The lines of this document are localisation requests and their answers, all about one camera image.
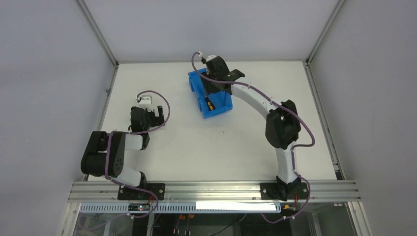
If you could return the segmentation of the aluminium frame post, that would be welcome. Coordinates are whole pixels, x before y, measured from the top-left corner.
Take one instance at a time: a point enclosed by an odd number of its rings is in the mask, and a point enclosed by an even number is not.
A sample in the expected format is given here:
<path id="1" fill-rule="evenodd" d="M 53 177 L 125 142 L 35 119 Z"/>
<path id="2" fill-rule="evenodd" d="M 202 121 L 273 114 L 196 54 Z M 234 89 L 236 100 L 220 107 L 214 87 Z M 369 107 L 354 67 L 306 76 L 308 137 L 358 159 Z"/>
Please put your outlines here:
<path id="1" fill-rule="evenodd" d="M 326 141 L 326 145 L 328 148 L 328 152 L 330 154 L 330 159 L 332 162 L 332 166 L 334 169 L 334 173 L 336 175 L 336 179 L 337 180 L 344 180 L 344 171 L 342 168 L 342 165 L 340 164 L 338 155 L 337 155 L 337 151 L 336 148 L 334 146 L 334 141 L 332 138 L 332 134 L 328 125 L 328 121 L 327 121 L 327 117 L 325 114 L 325 108 L 323 105 L 323 101 L 318 89 L 318 85 L 316 82 L 316 79 L 314 78 L 313 75 L 313 70 L 312 70 L 312 66 L 313 66 L 313 62 L 314 59 L 316 58 L 320 47 L 322 46 L 322 44 L 325 42 L 328 34 L 331 31 L 331 28 L 335 22 L 335 20 L 337 19 L 337 16 L 339 15 L 339 13 L 341 12 L 343 6 L 345 4 L 344 0 L 338 0 L 336 2 L 336 5 L 334 6 L 329 18 L 327 19 L 322 31 L 319 34 L 318 39 L 316 40 L 311 52 L 308 54 L 307 58 L 305 59 L 305 61 L 303 62 L 303 67 L 304 67 L 304 71 L 305 74 L 307 76 L 307 80 L 310 86 L 310 90 L 311 93 L 313 95 L 313 100 L 314 100 L 314 104 L 315 104 L 315 108 L 316 111 L 318 113 L 319 116 L 319 121 L 322 127 L 322 131 L 324 133 L 324 137 L 325 137 L 325 141 Z"/>
<path id="2" fill-rule="evenodd" d="M 92 15 L 87 3 L 85 0 L 76 0 L 75 1 L 80 12 L 82 13 L 82 15 L 84 16 L 91 32 L 93 33 L 94 37 L 96 38 L 99 46 L 101 47 L 101 49 L 103 50 L 103 52 L 105 53 L 108 61 L 111 63 L 111 77 L 107 82 L 107 85 L 105 87 L 105 100 L 104 100 L 104 104 L 102 106 L 101 112 L 100 112 L 100 117 L 99 117 L 99 121 L 97 124 L 97 130 L 100 130 L 103 127 L 103 123 L 104 123 L 104 119 L 105 119 L 105 114 L 108 108 L 108 104 L 110 101 L 110 97 L 111 97 L 111 92 L 112 92 L 112 88 L 114 85 L 114 81 L 118 72 L 118 68 L 119 68 L 119 62 L 116 60 L 112 50 L 110 49 L 110 46 L 108 45 L 103 33 L 101 32 L 96 20 L 94 19 L 94 16 Z"/>

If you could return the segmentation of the left aluminium frame post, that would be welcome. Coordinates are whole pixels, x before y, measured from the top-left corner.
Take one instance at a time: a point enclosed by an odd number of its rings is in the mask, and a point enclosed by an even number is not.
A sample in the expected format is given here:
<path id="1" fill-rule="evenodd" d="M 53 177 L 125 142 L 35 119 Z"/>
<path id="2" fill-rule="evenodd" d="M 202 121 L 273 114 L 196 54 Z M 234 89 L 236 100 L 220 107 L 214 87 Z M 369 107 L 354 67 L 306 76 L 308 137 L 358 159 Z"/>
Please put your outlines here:
<path id="1" fill-rule="evenodd" d="M 105 87 L 105 100 L 104 100 L 104 104 L 102 106 L 101 112 L 100 112 L 100 117 L 99 117 L 99 121 L 97 124 L 97 130 L 100 130 L 103 127 L 103 123 L 104 123 L 104 119 L 105 119 L 105 114 L 108 108 L 108 104 L 110 101 L 110 97 L 111 97 L 111 92 L 112 92 L 112 88 L 114 85 L 114 81 L 118 72 L 118 68 L 119 68 L 119 62 L 116 60 L 112 50 L 110 49 L 110 46 L 108 45 L 103 33 L 101 32 L 96 20 L 94 19 L 94 16 L 92 15 L 87 3 L 85 0 L 76 0 L 75 1 L 80 12 L 82 13 L 82 15 L 84 16 L 91 32 L 93 33 L 94 37 L 96 38 L 99 46 L 101 47 L 101 49 L 103 50 L 103 52 L 105 53 L 108 61 L 111 63 L 111 77 L 107 82 L 107 85 Z"/>

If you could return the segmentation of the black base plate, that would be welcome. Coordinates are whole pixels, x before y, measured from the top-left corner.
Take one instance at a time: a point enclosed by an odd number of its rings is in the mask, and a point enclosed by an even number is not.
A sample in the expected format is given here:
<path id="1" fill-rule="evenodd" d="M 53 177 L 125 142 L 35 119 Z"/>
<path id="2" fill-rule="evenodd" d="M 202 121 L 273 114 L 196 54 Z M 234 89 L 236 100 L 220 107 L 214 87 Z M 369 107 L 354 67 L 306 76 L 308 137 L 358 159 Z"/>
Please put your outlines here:
<path id="1" fill-rule="evenodd" d="M 158 200 L 162 201 L 165 197 L 165 187 L 166 184 L 161 182 L 148 183 L 147 191 L 153 192 L 158 198 Z M 149 193 L 134 190 L 132 188 L 120 187 L 117 199 L 120 201 L 144 201 L 148 200 L 150 197 L 152 197 L 152 195 Z"/>
<path id="2" fill-rule="evenodd" d="M 292 192 L 287 194 L 286 200 L 278 196 L 278 186 L 275 182 L 263 182 L 260 183 L 260 194 L 262 200 L 281 200 L 289 201 L 295 200 L 306 200 L 308 197 L 308 188 L 305 182 L 302 182 Z"/>

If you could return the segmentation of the right aluminium frame post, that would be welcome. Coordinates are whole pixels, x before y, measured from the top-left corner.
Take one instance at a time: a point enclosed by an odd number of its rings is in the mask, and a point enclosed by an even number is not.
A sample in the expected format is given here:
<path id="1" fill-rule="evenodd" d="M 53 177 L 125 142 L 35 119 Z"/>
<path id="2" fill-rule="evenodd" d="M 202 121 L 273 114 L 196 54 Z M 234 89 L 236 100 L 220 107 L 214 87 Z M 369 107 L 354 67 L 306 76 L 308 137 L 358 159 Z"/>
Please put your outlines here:
<path id="1" fill-rule="evenodd" d="M 344 180 L 344 171 L 342 168 L 342 165 L 340 164 L 338 155 L 337 155 L 337 151 L 336 148 L 334 146 L 334 141 L 332 138 L 332 134 L 328 125 L 328 121 L 327 121 L 327 117 L 325 114 L 325 108 L 323 105 L 323 101 L 318 89 L 318 85 L 316 82 L 316 79 L 314 78 L 313 75 L 313 70 L 312 70 L 312 66 L 313 66 L 313 62 L 314 59 L 316 58 L 320 47 L 322 46 L 322 44 L 325 42 L 328 34 L 331 31 L 331 28 L 335 22 L 335 20 L 337 19 L 337 16 L 339 15 L 339 13 L 341 12 L 343 6 L 345 4 L 344 0 L 338 0 L 336 2 L 336 5 L 334 6 L 329 18 L 327 19 L 322 31 L 319 34 L 318 39 L 316 40 L 311 52 L 308 54 L 307 58 L 305 59 L 305 61 L 303 62 L 303 67 L 304 67 L 304 71 L 305 74 L 307 76 L 307 80 L 310 86 L 310 90 L 311 93 L 313 95 L 313 100 L 314 100 L 314 104 L 315 104 L 315 108 L 316 111 L 318 113 L 319 116 L 319 121 L 322 127 L 322 131 L 324 133 L 324 137 L 325 137 L 325 141 L 326 141 L 326 145 L 328 148 L 328 152 L 330 154 L 330 159 L 332 162 L 332 166 L 334 169 L 334 173 L 336 175 L 336 179 L 337 180 Z"/>

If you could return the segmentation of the small circuit board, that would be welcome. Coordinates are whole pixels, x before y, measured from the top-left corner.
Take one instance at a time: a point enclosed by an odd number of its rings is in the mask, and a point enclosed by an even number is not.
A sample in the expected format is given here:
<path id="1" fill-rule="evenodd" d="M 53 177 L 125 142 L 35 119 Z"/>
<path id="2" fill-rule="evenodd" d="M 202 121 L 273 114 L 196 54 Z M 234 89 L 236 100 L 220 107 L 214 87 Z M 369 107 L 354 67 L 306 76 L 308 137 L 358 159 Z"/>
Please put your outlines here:
<path id="1" fill-rule="evenodd" d="M 129 204 L 128 211 L 150 211 L 150 204 Z"/>

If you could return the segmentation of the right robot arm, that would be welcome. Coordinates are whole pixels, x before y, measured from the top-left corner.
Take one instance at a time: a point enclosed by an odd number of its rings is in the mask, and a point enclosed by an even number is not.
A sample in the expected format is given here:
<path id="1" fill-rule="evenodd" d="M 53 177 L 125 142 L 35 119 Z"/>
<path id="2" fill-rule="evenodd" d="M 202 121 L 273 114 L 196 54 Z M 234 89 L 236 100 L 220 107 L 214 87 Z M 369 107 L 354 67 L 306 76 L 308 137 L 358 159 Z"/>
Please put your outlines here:
<path id="1" fill-rule="evenodd" d="M 200 77 L 208 82 L 209 87 L 243 100 L 266 120 L 265 137 L 275 148 L 278 163 L 277 184 L 266 192 L 273 199 L 287 201 L 301 183 L 296 174 L 294 154 L 301 130 L 295 103 L 287 100 L 276 104 L 270 96 L 253 86 L 241 71 L 230 70 L 222 57 L 210 55 L 202 57 L 201 62 L 206 66 L 206 72 Z"/>

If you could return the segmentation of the blue plastic bin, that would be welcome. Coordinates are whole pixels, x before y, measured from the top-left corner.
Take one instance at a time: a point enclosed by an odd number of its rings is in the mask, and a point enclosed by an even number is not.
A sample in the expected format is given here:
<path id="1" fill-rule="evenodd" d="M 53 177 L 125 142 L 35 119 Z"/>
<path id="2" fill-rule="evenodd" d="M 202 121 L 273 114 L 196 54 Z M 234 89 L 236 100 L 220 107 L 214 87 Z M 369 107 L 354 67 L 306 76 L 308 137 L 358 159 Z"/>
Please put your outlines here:
<path id="1" fill-rule="evenodd" d="M 231 95 L 224 91 L 206 92 L 203 82 L 208 82 L 206 79 L 200 77 L 197 72 L 188 72 L 188 81 L 191 91 L 196 95 L 197 104 L 203 118 L 211 118 L 233 108 Z M 210 111 L 205 102 L 205 97 L 208 97 L 215 106 L 215 110 Z"/>

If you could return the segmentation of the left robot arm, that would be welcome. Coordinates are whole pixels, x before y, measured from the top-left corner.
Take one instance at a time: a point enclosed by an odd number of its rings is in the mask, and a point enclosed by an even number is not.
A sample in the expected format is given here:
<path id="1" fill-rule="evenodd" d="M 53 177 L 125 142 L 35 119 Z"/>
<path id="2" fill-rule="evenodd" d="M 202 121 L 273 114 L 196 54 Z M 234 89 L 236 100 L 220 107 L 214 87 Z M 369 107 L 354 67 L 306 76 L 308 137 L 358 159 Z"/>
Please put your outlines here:
<path id="1" fill-rule="evenodd" d="M 134 106 L 130 112 L 132 134 L 115 131 L 93 131 L 81 160 L 81 171 L 94 177 L 109 177 L 121 183 L 148 189 L 146 175 L 124 165 L 127 151 L 145 150 L 148 147 L 149 131 L 165 121 L 163 107 L 155 109 Z"/>

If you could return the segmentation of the black yellow screwdriver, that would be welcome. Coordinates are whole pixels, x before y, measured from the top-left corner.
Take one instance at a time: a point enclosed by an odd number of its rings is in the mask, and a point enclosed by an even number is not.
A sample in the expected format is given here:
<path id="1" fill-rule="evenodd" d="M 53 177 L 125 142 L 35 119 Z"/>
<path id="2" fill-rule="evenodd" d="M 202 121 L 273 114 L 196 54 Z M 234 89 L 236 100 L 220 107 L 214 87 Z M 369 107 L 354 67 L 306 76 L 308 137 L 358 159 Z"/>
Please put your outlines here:
<path id="1" fill-rule="evenodd" d="M 213 105 L 213 103 L 210 101 L 210 99 L 208 97 L 205 97 L 205 102 L 206 102 L 206 104 L 208 106 L 208 109 L 210 111 L 215 110 L 215 106 Z"/>

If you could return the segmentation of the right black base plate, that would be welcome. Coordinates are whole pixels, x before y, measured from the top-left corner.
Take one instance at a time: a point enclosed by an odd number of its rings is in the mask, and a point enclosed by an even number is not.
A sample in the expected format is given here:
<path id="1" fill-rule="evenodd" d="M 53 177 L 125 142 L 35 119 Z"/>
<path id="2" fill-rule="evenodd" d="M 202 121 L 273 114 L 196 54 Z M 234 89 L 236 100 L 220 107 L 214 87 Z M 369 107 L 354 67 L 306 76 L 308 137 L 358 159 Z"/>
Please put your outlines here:
<path id="1" fill-rule="evenodd" d="M 302 182 L 292 192 L 287 194 L 286 200 L 278 196 L 278 186 L 275 182 L 263 182 L 260 183 L 260 194 L 262 200 L 281 200 L 289 201 L 295 200 L 306 200 L 308 197 L 308 188 L 305 182 Z"/>

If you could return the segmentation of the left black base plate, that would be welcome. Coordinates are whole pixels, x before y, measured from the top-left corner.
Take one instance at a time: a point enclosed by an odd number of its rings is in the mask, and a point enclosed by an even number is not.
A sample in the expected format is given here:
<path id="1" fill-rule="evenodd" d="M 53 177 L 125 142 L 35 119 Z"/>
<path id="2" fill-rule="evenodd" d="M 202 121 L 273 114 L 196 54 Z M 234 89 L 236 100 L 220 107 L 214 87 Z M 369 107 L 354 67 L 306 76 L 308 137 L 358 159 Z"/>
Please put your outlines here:
<path id="1" fill-rule="evenodd" d="M 166 184 L 161 182 L 148 183 L 147 191 L 153 192 L 158 198 L 158 200 L 162 201 L 165 197 L 165 187 Z M 148 200 L 150 197 L 152 197 L 152 195 L 149 193 L 134 190 L 132 188 L 120 187 L 117 199 L 120 201 L 144 201 Z"/>

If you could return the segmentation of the aluminium front rail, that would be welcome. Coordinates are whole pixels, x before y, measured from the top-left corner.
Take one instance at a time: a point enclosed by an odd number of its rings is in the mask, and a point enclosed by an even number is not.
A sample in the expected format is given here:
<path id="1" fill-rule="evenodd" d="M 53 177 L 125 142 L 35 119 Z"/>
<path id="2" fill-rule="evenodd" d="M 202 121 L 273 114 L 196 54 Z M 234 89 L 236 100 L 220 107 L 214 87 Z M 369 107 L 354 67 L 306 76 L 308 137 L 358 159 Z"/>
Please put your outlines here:
<path id="1" fill-rule="evenodd" d="M 198 201 L 278 202 L 262 200 L 260 183 L 274 181 L 167 181 L 161 203 L 193 203 Z M 120 186 L 107 181 L 74 182 L 68 202 L 115 203 L 120 201 Z M 361 197 L 353 180 L 312 180 L 307 199 L 311 203 L 360 202 Z M 289 203 L 305 200 L 289 200 Z"/>

